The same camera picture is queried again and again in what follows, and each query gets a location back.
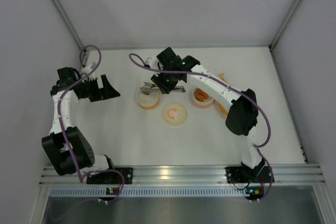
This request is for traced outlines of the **metal tongs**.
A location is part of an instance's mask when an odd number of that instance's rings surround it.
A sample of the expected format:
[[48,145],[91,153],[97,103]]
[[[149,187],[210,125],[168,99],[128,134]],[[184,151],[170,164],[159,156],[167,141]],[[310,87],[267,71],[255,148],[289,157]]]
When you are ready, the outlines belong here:
[[183,86],[176,86],[170,91],[163,92],[156,84],[150,83],[150,82],[144,82],[144,85],[140,87],[140,91],[145,95],[149,95],[150,93],[154,93],[154,92],[161,92],[162,94],[170,94],[171,92],[179,92],[179,93],[186,92]]

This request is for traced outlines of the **cream lid pink handle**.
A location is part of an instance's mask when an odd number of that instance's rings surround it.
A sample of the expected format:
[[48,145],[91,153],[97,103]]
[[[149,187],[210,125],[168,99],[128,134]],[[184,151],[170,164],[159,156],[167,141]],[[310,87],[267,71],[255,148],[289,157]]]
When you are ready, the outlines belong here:
[[167,105],[162,112],[163,120],[170,126],[179,126],[186,119],[185,108],[177,103]]

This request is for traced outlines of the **orange fried food piece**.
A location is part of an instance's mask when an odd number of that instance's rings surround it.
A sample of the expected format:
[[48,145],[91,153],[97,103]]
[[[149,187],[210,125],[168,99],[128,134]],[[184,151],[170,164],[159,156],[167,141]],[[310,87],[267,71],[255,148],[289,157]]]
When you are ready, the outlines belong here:
[[204,102],[205,97],[203,96],[203,93],[195,93],[195,97],[199,102]]
[[209,95],[207,93],[205,93],[203,90],[201,89],[197,89],[195,93],[203,93],[203,96],[205,97],[205,100],[209,98]]

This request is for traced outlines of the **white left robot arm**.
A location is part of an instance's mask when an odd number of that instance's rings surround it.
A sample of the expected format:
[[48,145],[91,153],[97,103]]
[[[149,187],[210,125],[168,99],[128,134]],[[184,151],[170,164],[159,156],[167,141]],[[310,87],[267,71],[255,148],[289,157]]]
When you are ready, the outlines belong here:
[[59,80],[50,91],[54,102],[54,119],[49,135],[41,140],[42,147],[58,175],[68,175],[90,170],[113,169],[107,155],[95,155],[93,148],[77,127],[75,115],[80,99],[98,102],[117,98],[120,93],[112,87],[106,75],[101,75],[103,86],[97,78],[78,84],[79,72],[74,68],[57,70]]

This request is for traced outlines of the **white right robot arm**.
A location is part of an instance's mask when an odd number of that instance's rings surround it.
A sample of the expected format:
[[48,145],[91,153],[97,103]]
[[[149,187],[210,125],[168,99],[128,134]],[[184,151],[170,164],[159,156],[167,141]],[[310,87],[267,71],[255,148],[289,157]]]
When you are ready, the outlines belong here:
[[155,58],[149,57],[145,67],[153,68],[160,64],[159,73],[151,77],[162,94],[169,94],[179,81],[190,83],[201,89],[227,111],[226,127],[242,140],[237,145],[241,152],[241,175],[254,182],[265,165],[264,159],[256,149],[256,126],[258,109],[253,90],[239,91],[227,82],[211,74],[192,56],[181,58],[168,47]]

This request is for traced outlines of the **yellow lunch bowl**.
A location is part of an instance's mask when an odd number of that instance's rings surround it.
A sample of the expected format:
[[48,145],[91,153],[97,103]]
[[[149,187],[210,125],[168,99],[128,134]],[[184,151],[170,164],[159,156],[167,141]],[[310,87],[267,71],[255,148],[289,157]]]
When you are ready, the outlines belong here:
[[158,92],[144,94],[141,90],[139,90],[135,96],[135,99],[141,108],[150,110],[159,104],[160,94]]

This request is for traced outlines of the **pink lunch bowl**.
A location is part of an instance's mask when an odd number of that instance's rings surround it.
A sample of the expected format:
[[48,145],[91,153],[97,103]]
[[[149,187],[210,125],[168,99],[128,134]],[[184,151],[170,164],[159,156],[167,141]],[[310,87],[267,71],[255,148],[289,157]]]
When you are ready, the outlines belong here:
[[200,88],[195,88],[192,91],[191,99],[199,108],[207,108],[214,102],[214,98]]

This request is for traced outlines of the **woven boat-shaped basket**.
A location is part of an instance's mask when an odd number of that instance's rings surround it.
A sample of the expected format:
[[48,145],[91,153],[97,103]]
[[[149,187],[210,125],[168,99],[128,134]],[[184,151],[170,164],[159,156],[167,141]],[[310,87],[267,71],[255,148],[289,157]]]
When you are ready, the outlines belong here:
[[215,95],[215,102],[217,104],[218,109],[225,115],[228,116],[229,111],[229,98],[230,98],[230,87],[231,85],[228,84],[227,80],[224,77],[223,73],[218,74],[218,78],[221,79],[221,83],[214,82],[214,90],[216,92]]

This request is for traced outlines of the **left aluminium frame post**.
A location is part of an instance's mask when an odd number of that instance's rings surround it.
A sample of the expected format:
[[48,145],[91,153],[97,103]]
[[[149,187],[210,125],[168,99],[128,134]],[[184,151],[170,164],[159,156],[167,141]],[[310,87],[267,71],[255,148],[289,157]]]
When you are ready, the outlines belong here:
[[61,3],[60,0],[50,0],[51,4],[53,5],[53,7],[55,8],[58,16],[61,18],[61,21],[63,22],[63,24],[65,25],[68,33],[70,34],[70,37],[73,39],[75,45],[77,46],[77,48],[79,50],[81,50],[84,45],[73,25],[73,23],[71,22],[63,4]]

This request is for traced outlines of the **aluminium frame post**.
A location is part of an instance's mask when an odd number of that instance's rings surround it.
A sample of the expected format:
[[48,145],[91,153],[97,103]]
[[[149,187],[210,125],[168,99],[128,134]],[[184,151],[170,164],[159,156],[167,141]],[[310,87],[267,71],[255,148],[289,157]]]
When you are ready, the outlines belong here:
[[77,46],[77,48],[79,50],[81,50],[84,45],[73,25],[73,23],[71,22],[63,4],[61,3],[60,0],[50,0],[51,4],[53,5],[53,7],[55,8],[58,16],[61,18],[61,21],[63,22],[63,24],[65,25],[68,33],[70,34],[70,37],[73,39],[75,45]]
[[277,43],[281,39],[283,33],[287,29],[289,23],[293,19],[294,15],[298,11],[300,5],[302,4],[303,0],[293,0],[290,4],[284,18],[282,19],[280,26],[278,27],[271,43],[269,44],[268,48],[270,51],[273,51],[273,49],[276,47]]

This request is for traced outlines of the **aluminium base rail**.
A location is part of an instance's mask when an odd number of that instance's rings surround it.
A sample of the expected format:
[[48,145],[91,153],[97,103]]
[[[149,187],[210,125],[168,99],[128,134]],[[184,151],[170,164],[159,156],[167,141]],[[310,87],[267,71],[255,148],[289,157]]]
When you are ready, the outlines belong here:
[[245,197],[254,189],[267,189],[269,174],[255,182],[242,181],[223,165],[134,166],[125,173],[130,184],[89,185],[76,175],[58,176],[44,168],[39,186],[50,197],[112,198],[121,189],[121,197]]

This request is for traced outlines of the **right aluminium frame post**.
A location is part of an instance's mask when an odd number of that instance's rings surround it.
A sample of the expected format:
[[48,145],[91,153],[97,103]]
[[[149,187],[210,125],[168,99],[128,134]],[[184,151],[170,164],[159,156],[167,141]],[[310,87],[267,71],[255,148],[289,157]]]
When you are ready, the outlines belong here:
[[277,43],[281,39],[283,33],[287,29],[289,23],[293,19],[294,15],[298,11],[300,5],[302,4],[303,0],[293,0],[290,4],[284,18],[282,19],[280,26],[278,27],[271,43],[269,44],[268,48],[270,51],[273,51],[273,49],[276,47]]

